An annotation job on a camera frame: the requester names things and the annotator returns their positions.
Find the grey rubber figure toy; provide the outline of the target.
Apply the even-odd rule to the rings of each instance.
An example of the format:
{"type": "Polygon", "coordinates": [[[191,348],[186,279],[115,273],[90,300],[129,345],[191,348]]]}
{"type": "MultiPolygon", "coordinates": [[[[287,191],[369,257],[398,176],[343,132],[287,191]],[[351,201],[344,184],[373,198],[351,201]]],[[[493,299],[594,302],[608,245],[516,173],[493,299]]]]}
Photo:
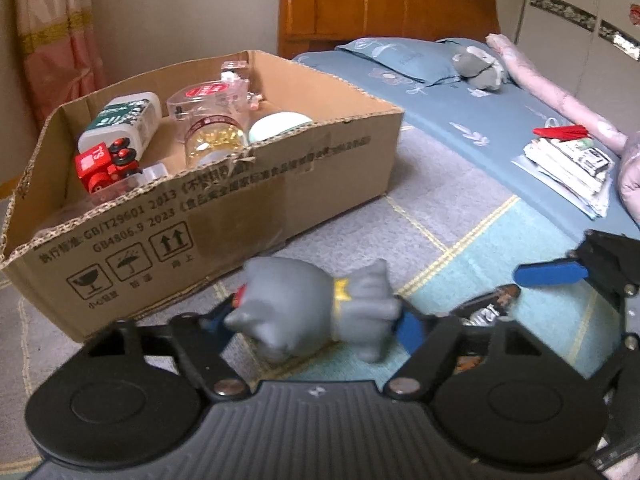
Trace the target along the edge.
{"type": "Polygon", "coordinates": [[[243,270],[224,325],[254,340],[265,360],[306,358],[331,342],[349,344],[364,362],[382,359],[402,311],[385,260],[343,276],[284,257],[251,258],[243,270]]]}

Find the clear plastic jar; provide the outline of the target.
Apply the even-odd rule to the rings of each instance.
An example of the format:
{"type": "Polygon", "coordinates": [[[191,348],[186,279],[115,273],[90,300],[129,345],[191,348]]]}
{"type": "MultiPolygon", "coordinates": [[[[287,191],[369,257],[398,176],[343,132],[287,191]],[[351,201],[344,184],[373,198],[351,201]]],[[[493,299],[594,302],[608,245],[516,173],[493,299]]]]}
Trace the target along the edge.
{"type": "Polygon", "coordinates": [[[159,162],[158,164],[145,167],[141,172],[132,174],[125,179],[114,182],[103,190],[96,191],[90,195],[90,200],[93,205],[99,205],[111,200],[116,200],[119,196],[129,193],[136,188],[141,188],[143,185],[147,185],[157,179],[168,177],[169,172],[164,164],[159,162]]]}

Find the red toy train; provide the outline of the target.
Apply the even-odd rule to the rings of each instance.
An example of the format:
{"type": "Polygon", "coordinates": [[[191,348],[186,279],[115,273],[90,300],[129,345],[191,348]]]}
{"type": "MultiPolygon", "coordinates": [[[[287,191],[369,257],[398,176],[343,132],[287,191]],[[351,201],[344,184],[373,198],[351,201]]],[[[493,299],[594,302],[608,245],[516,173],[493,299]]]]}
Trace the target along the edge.
{"type": "Polygon", "coordinates": [[[137,156],[128,138],[116,139],[111,144],[100,143],[75,156],[76,174],[84,189],[93,194],[117,181],[141,174],[137,156]]]}

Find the golden capsule bottle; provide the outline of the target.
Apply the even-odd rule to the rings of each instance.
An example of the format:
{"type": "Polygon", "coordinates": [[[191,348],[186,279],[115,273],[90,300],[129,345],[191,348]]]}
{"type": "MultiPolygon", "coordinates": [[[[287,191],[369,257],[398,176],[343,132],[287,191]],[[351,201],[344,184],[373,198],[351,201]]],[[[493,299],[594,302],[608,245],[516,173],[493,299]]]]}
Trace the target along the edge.
{"type": "Polygon", "coordinates": [[[245,132],[234,118],[221,114],[199,117],[184,135],[186,166],[219,162],[247,145],[245,132]]]}

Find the mint round case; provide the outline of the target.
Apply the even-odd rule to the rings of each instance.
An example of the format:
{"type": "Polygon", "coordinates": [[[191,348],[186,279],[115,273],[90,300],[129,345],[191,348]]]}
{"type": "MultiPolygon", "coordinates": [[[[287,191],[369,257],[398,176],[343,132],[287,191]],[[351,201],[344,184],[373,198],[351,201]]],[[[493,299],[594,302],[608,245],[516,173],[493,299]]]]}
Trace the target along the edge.
{"type": "Polygon", "coordinates": [[[312,119],[297,112],[277,112],[266,115],[250,127],[247,139],[250,143],[267,141],[300,126],[312,123],[312,119]]]}

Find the white green medical box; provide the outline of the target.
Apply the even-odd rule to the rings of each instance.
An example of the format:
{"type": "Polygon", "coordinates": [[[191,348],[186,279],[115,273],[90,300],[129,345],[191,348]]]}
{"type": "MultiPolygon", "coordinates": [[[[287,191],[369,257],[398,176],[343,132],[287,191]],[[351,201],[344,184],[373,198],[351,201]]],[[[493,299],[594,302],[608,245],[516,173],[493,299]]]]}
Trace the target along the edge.
{"type": "Polygon", "coordinates": [[[79,153],[94,146],[126,138],[140,160],[160,126],[162,107],[153,92],[127,94],[111,99],[85,128],[77,141],[79,153]]]}

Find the clear round container red label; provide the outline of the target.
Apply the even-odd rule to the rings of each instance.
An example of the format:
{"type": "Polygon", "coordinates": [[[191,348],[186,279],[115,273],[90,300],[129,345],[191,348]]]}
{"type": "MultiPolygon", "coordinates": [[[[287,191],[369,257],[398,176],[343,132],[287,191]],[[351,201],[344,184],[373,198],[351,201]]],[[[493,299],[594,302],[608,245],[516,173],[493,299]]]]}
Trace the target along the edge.
{"type": "Polygon", "coordinates": [[[199,82],[174,93],[166,101],[170,117],[176,123],[177,138],[201,118],[224,115],[235,120],[242,129],[248,124],[248,81],[246,79],[199,82]]]}

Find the pink clear trinket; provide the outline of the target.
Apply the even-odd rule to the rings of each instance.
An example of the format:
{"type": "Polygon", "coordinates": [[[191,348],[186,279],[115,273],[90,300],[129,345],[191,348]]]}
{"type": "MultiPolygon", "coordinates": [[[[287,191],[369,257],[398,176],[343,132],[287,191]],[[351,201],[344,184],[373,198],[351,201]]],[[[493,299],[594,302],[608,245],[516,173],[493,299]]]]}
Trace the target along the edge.
{"type": "Polygon", "coordinates": [[[250,62],[243,60],[226,61],[221,64],[220,79],[225,82],[241,81],[246,88],[247,103],[250,110],[259,110],[260,103],[264,99],[262,94],[252,89],[250,82],[250,62]]]}

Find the grey teal plaid blanket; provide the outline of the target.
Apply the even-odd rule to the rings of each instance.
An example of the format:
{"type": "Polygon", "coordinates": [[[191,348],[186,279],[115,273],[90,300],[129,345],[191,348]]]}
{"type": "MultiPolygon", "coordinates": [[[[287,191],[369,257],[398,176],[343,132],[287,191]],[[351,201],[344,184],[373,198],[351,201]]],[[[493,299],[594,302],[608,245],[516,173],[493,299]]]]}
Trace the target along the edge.
{"type": "MultiPolygon", "coordinates": [[[[577,245],[482,170],[406,125],[390,192],[292,240],[279,255],[333,273],[384,258],[402,296],[423,311],[445,312],[510,282],[520,263],[559,258],[577,245]]],[[[241,273],[229,274],[143,322],[205,312],[242,281],[241,273]]],[[[620,336],[617,312],[584,282],[523,289],[513,314],[584,375],[604,362],[620,336]]],[[[24,425],[27,395],[77,348],[1,273],[1,479],[21,479],[38,465],[24,425]]],[[[394,349],[384,362],[369,366],[336,346],[310,361],[273,368],[236,337],[224,357],[252,385],[260,378],[288,377],[375,378],[382,384],[406,355],[394,349]]]]}

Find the stack of papers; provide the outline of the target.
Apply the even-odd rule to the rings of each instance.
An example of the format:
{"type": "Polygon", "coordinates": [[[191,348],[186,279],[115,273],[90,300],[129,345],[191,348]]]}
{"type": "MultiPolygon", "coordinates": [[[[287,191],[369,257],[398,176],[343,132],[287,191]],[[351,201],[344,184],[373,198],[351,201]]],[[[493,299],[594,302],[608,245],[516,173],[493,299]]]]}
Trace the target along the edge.
{"type": "Polygon", "coordinates": [[[614,160],[591,138],[560,141],[539,138],[512,162],[580,209],[591,220],[605,218],[610,206],[614,160]]]}

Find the red folder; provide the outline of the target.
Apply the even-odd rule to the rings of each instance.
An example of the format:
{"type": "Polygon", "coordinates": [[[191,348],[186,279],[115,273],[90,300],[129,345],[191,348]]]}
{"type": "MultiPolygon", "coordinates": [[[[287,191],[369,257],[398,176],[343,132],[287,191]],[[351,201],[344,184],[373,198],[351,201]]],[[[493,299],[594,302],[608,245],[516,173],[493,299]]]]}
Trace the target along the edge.
{"type": "Polygon", "coordinates": [[[533,128],[533,134],[540,138],[560,141],[580,140],[589,136],[588,130],[581,125],[533,128]]]}

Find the blue floral bedsheet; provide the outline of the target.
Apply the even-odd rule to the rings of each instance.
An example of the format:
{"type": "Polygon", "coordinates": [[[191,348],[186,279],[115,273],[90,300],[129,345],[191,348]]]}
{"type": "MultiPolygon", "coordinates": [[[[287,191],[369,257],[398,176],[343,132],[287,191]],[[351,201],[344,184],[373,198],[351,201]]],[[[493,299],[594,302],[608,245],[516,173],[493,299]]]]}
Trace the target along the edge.
{"type": "MultiPolygon", "coordinates": [[[[445,38],[450,47],[489,48],[480,41],[445,38]]],[[[495,178],[529,206],[575,240],[588,229],[636,237],[639,227],[615,191],[608,193],[605,218],[589,219],[575,205],[512,162],[533,140],[533,128],[566,125],[551,107],[520,88],[509,75],[498,91],[474,88],[461,77],[455,82],[427,86],[358,55],[337,50],[304,52],[296,62],[339,76],[390,101],[405,111],[406,121],[446,144],[495,178]]]]}

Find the pink rolled quilt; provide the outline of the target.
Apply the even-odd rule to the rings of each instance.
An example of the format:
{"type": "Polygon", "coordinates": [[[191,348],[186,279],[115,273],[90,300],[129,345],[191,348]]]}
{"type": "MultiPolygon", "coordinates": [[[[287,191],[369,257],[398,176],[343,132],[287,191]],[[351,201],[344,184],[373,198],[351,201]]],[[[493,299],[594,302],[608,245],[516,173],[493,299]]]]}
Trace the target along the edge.
{"type": "Polygon", "coordinates": [[[486,44],[502,58],[509,74],[521,87],[574,124],[586,127],[595,139],[620,158],[617,193],[628,214],[639,223],[639,133],[620,132],[608,119],[542,76],[507,36],[489,34],[486,44]]]}

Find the blue pillow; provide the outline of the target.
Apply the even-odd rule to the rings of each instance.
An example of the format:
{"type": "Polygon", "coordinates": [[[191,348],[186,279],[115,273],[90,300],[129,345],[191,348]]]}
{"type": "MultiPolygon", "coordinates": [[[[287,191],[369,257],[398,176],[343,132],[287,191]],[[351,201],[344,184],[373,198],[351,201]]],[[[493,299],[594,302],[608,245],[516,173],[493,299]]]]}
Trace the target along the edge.
{"type": "Polygon", "coordinates": [[[367,58],[409,79],[434,86],[460,79],[446,44],[398,37],[364,37],[337,50],[367,58]]]}

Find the wooden headboard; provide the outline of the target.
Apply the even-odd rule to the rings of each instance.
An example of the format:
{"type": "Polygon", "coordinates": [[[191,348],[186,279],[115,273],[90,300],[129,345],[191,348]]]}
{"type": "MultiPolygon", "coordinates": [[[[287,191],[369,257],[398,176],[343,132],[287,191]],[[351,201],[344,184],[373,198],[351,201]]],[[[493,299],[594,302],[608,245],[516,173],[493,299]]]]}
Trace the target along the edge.
{"type": "Polygon", "coordinates": [[[483,41],[498,32],[496,0],[280,0],[278,55],[331,50],[361,37],[483,41]]]}

